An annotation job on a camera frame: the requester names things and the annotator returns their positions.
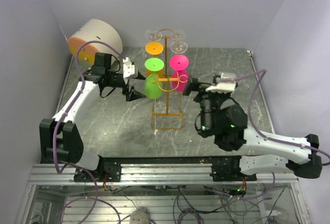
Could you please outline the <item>green plastic goblet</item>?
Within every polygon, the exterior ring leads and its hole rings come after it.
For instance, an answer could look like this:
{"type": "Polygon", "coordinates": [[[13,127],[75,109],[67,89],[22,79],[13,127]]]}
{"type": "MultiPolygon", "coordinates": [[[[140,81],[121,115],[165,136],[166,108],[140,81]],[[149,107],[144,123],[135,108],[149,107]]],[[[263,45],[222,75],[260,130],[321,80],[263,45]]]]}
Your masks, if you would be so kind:
{"type": "Polygon", "coordinates": [[[145,80],[144,85],[144,94],[149,99],[157,99],[162,96],[163,90],[162,88],[162,82],[158,83],[159,78],[159,72],[162,73],[162,70],[164,68],[164,62],[159,58],[149,58],[145,61],[144,64],[148,76],[145,80]]]}

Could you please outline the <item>magenta plastic goblet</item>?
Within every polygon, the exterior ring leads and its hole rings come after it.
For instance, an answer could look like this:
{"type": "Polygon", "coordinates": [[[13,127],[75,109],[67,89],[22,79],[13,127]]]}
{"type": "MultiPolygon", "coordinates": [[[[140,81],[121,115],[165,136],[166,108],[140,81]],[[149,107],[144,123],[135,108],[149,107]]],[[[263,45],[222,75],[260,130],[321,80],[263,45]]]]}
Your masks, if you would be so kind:
{"type": "Polygon", "coordinates": [[[189,65],[189,59],[185,55],[175,55],[170,59],[169,65],[173,69],[172,78],[177,80],[172,81],[172,87],[177,92],[183,92],[188,82],[189,74],[186,71],[189,65]]]}

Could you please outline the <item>orange plastic goblet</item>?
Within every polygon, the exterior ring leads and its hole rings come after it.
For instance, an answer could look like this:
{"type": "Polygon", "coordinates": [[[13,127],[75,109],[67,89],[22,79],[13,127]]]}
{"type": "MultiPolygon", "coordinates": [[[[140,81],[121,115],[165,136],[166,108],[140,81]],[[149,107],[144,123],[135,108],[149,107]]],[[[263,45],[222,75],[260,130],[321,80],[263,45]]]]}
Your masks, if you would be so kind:
{"type": "Polygon", "coordinates": [[[160,42],[152,41],[145,46],[145,50],[149,57],[144,63],[146,76],[156,73],[159,77],[163,77],[164,62],[159,55],[163,52],[163,45],[160,42]]]}

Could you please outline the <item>clear flute wine glass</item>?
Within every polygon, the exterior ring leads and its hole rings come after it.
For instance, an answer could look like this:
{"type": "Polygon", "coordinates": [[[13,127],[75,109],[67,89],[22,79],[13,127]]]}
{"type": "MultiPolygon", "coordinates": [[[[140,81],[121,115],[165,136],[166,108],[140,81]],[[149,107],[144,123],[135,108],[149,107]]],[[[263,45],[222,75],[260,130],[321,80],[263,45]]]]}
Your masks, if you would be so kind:
{"type": "Polygon", "coordinates": [[[173,41],[170,45],[170,49],[174,54],[183,54],[187,51],[188,45],[184,41],[173,41]]]}

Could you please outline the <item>clear round wine glass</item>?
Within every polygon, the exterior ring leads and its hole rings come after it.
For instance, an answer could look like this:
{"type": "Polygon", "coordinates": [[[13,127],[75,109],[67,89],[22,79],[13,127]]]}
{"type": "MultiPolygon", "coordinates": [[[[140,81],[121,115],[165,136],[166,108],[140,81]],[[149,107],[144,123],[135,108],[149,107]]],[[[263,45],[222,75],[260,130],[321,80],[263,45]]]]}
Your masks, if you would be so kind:
{"type": "Polygon", "coordinates": [[[186,38],[186,33],[183,30],[175,30],[173,31],[173,40],[182,41],[186,38]]]}

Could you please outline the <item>clear glass tumbler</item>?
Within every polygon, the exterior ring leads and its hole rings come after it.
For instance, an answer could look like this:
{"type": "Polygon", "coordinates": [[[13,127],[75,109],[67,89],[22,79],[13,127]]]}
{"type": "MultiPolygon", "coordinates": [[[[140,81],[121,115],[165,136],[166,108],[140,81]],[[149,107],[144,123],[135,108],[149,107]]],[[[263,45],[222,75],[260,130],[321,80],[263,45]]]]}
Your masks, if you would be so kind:
{"type": "Polygon", "coordinates": [[[148,30],[145,33],[145,37],[149,40],[149,41],[159,41],[162,38],[162,33],[158,30],[148,30]]]}

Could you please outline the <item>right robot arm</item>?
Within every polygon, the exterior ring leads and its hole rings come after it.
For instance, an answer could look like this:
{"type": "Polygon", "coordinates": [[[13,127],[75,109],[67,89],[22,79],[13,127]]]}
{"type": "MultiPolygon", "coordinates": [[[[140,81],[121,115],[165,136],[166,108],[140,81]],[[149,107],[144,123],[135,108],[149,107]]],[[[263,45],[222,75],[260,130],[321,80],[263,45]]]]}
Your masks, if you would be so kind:
{"type": "Polygon", "coordinates": [[[232,89],[225,89],[221,83],[201,83],[189,77],[183,95],[197,92],[194,101],[199,103],[200,112],[196,116],[195,130],[203,138],[214,137],[214,144],[221,150],[250,150],[255,155],[243,155],[239,162],[227,168],[232,180],[244,175],[259,173],[293,173],[305,179],[317,179],[322,171],[322,159],[317,154],[319,139],[309,134],[302,138],[258,132],[251,127],[248,115],[236,100],[232,89]],[[222,104],[232,100],[233,104],[222,108],[222,104]]]}

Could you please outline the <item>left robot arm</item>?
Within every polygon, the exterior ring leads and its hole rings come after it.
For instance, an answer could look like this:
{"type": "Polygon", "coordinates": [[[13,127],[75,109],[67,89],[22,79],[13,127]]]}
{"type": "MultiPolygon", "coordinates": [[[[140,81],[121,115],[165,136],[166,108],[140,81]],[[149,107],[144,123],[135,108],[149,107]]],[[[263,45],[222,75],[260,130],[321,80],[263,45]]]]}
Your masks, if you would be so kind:
{"type": "Polygon", "coordinates": [[[84,148],[78,127],[93,102],[102,96],[106,87],[121,89],[126,101],[144,98],[145,95],[129,85],[130,79],[144,80],[135,63],[128,57],[119,63],[123,70],[113,70],[115,56],[96,53],[91,68],[82,73],[74,93],[64,107],[51,119],[43,119],[39,125],[42,159],[55,164],[66,163],[87,169],[93,181],[105,176],[100,156],[84,148]]]}

